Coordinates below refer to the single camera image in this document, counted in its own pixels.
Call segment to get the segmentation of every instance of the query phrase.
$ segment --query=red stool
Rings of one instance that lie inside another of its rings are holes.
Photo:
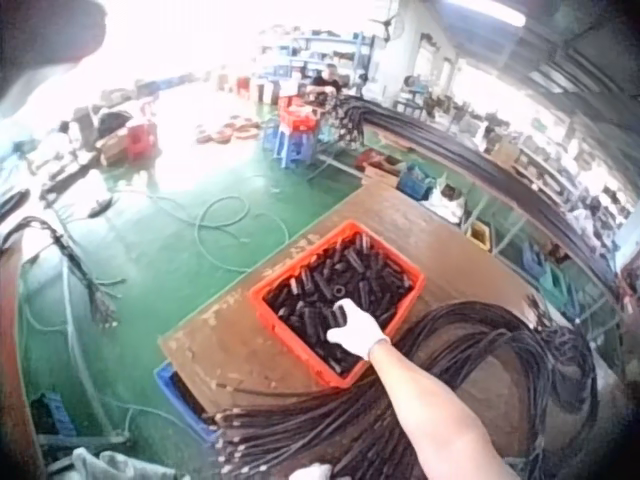
[[[127,124],[127,155],[129,160],[150,155],[158,143],[156,124],[146,120],[132,120]]]

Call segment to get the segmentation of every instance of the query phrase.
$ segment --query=white glove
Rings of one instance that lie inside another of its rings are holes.
[[[314,463],[310,467],[296,470],[289,476],[289,480],[329,480],[331,478],[331,465]]]
[[[344,308],[347,316],[347,325],[341,328],[332,328],[327,332],[327,340],[331,343],[342,345],[346,350],[369,360],[369,351],[381,340],[389,341],[375,319],[364,310],[361,310],[349,298],[336,302],[334,310]]]

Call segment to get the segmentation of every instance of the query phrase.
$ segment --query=black cable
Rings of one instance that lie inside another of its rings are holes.
[[[459,327],[464,327],[463,334],[429,357],[420,355],[434,335]],[[523,469],[528,479],[555,475],[562,461],[571,458],[567,452],[582,446],[597,417],[591,350],[584,337],[571,329],[533,330],[505,308],[460,302],[427,312],[395,345],[454,390],[498,350],[508,348],[515,354],[526,384],[528,447]],[[588,409],[578,434],[553,454],[544,451],[549,400],[568,413]],[[219,415],[222,428],[217,448],[224,458],[223,474],[259,475],[325,445],[338,454],[332,460],[336,476],[404,479],[421,472],[376,376],[348,390],[321,392],[284,405],[225,409]],[[341,439],[350,441],[336,447]]]
[[[332,97],[329,122],[338,132],[338,140],[359,148],[364,142],[364,125],[368,124],[402,138],[418,148],[431,151],[464,172],[490,185],[518,208],[543,226],[565,247],[569,255],[598,279],[614,298],[619,298],[615,273],[602,258],[595,256],[568,220],[545,199],[513,178],[494,162],[424,122],[356,96]]]
[[[64,236],[46,220],[35,216],[28,216],[21,219],[2,237],[0,241],[0,255],[2,255],[5,248],[9,245],[11,238],[27,228],[38,228],[49,233],[53,244],[58,248],[60,254],[69,261],[71,271],[86,288],[94,321],[103,327],[114,325],[115,308],[111,301],[106,297],[102,288],[91,278],[87,269],[82,264],[82,260],[80,260],[80,257],[73,251],[73,248],[71,248],[71,245],[66,241]]]

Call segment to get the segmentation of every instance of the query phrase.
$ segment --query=blue stool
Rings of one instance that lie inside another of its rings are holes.
[[[278,129],[280,128],[280,121],[278,118],[271,118],[264,124],[262,130],[262,148],[264,150],[275,150],[276,141],[278,140]]]
[[[286,125],[280,124],[278,141],[274,152],[274,158],[280,158],[280,166],[288,168],[294,161],[309,163],[313,156],[315,132],[292,132]]]

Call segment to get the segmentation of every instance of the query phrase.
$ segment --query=red plastic crate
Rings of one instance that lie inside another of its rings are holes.
[[[292,132],[312,132],[316,129],[316,117],[308,107],[289,107],[280,112],[280,123]]]
[[[278,337],[289,350],[296,355],[309,368],[315,378],[331,387],[348,388],[362,375],[368,366],[365,361],[360,361],[351,370],[346,377],[341,377],[334,372],[313,350],[311,350],[304,341],[296,335],[282,320],[278,318],[276,313],[271,310],[269,305],[264,301],[264,297],[284,279],[300,274],[302,267],[311,263],[314,255],[321,253],[324,249],[333,247],[339,240],[350,238],[352,235],[362,232],[369,235],[371,245],[385,252],[389,259],[397,263],[405,271],[406,275],[413,284],[413,289],[402,299],[397,306],[396,316],[391,320],[384,333],[392,338],[398,331],[400,325],[406,318],[409,310],[422,292],[426,278],[424,274],[412,264],[404,255],[387,245],[380,237],[372,233],[367,228],[352,220],[340,225],[338,228],[329,233],[317,244],[307,250],[304,254],[293,259],[280,270],[274,272],[271,276],[265,278],[258,283],[249,292],[249,298],[256,308],[258,318],[263,325]]]

